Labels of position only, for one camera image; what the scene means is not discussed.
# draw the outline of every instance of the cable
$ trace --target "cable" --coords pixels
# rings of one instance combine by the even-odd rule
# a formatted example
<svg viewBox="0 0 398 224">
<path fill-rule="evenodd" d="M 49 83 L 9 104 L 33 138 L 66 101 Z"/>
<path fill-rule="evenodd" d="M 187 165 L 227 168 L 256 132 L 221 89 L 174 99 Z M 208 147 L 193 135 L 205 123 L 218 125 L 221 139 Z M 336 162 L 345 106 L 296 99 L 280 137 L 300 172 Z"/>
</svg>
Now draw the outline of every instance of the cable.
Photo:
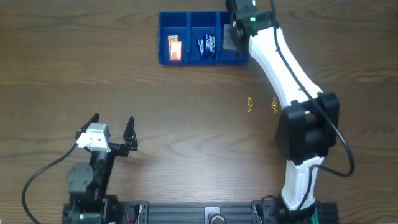
<svg viewBox="0 0 398 224">
<path fill-rule="evenodd" d="M 333 122 L 330 120 L 329 116 L 325 113 L 325 111 L 322 109 L 322 107 L 314 100 L 314 98 L 312 98 L 312 96 L 309 94 L 309 92 L 305 89 L 305 87 L 301 84 L 300 80 L 296 77 L 295 73 L 293 72 L 292 68 L 290 67 L 290 65 L 287 63 L 284 55 L 282 54 L 282 51 L 280 50 L 279 47 L 279 43 L 278 43 L 278 38 L 277 38 L 277 29 L 278 29 L 278 22 L 276 19 L 276 9 L 275 9 L 275 4 L 274 4 L 274 0 L 270 0 L 270 4 L 271 4 L 271 11 L 272 11 L 272 22 L 273 22 L 273 26 L 274 26 L 274 38 L 275 38 L 275 45 L 276 45 L 276 51 L 278 51 L 280 58 L 283 60 L 283 62 L 285 63 L 285 66 L 287 67 L 287 69 L 289 70 L 290 74 L 292 75 L 293 79 L 297 82 L 297 85 L 300 87 L 300 89 L 305 93 L 305 95 L 308 97 L 308 99 L 310 99 L 310 101 L 312 102 L 312 104 L 314 105 L 314 107 L 317 109 L 317 111 L 323 116 L 323 118 L 325 119 L 325 121 L 330 125 L 330 127 L 334 130 L 334 132 L 336 133 L 336 135 L 338 136 L 338 138 L 340 139 L 341 143 L 343 144 L 344 148 L 346 149 L 347 152 L 347 156 L 349 159 L 349 171 L 345 174 L 342 172 L 338 172 L 335 171 L 331 168 L 327 168 L 325 166 L 322 165 L 312 165 L 309 168 L 310 171 L 310 177 L 308 178 L 308 187 L 307 187 L 307 191 L 304 195 L 303 200 L 301 201 L 300 205 L 298 206 L 297 210 L 300 210 L 303 207 L 303 204 L 305 203 L 305 201 L 308 199 L 308 195 L 310 193 L 311 190 L 311 184 L 312 184 L 312 171 L 314 168 L 319 168 L 319 169 L 323 169 L 327 172 L 330 172 L 332 174 L 335 174 L 339 177 L 349 177 L 351 175 L 353 175 L 354 170 L 355 170 L 355 161 L 354 161 L 354 156 L 351 152 L 351 148 L 349 147 L 348 143 L 346 142 L 345 138 L 343 137 L 343 135 L 340 133 L 339 129 L 333 124 Z"/>
<path fill-rule="evenodd" d="M 24 189 L 23 189 L 23 191 L 22 191 L 22 206 L 24 206 L 24 209 L 25 209 L 26 214 L 29 216 L 29 218 L 30 218 L 34 223 L 40 224 L 40 222 L 37 221 L 37 219 L 31 214 L 31 212 L 29 211 L 29 209 L 27 208 L 27 205 L 26 205 L 26 199 L 25 199 L 25 197 L 26 197 L 26 191 L 27 191 L 27 188 L 29 187 L 29 184 L 32 183 L 32 181 L 33 181 L 39 174 L 43 173 L 43 172 L 46 171 L 48 168 L 54 166 L 55 164 L 57 164 L 57 163 L 59 163 L 60 161 L 62 161 L 64 158 L 68 157 L 68 156 L 73 152 L 73 150 L 76 148 L 76 146 L 77 146 L 77 143 L 74 143 L 73 146 L 72 146 L 72 148 L 71 148 L 65 155 L 63 155 L 61 158 L 57 159 L 56 161 L 50 163 L 49 165 L 43 167 L 41 170 L 37 171 L 37 172 L 26 182 L 25 187 L 24 187 Z"/>
</svg>

